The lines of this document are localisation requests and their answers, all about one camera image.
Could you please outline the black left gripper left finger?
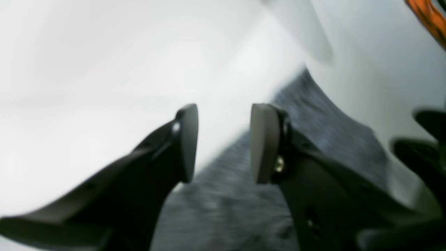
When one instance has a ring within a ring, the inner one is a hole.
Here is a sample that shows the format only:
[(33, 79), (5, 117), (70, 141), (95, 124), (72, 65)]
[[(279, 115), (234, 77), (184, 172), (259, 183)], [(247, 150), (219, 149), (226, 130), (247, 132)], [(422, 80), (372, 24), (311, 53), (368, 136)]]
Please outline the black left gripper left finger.
[(56, 201), (1, 218), (1, 235), (51, 251), (148, 251), (164, 202), (194, 176), (196, 104)]

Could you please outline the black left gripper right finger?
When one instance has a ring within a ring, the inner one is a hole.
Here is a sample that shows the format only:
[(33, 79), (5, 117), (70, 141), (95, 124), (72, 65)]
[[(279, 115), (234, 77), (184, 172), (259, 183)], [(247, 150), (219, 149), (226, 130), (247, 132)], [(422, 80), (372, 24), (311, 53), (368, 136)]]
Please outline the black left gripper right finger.
[(417, 110), (414, 119), (437, 142), (397, 138), (392, 152), (435, 196), (439, 218), (406, 208), (327, 157), (292, 127), (283, 109), (252, 105), (255, 183), (279, 187), (301, 251), (445, 250), (445, 111)]

